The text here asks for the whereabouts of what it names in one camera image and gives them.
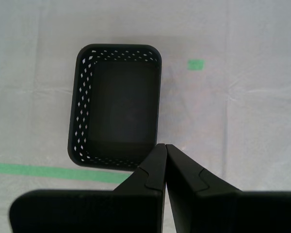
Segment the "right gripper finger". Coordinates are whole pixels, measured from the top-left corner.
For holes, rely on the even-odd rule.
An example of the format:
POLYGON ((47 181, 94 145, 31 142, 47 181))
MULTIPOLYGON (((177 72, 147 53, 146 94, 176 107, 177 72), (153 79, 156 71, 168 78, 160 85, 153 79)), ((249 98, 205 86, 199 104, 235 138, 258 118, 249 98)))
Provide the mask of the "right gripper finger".
POLYGON ((241 191, 174 145, 166 148, 178 233, 291 233, 291 192, 241 191))
POLYGON ((166 146, 158 144, 112 191, 35 190, 18 197, 9 219, 15 233, 160 233, 166 146))

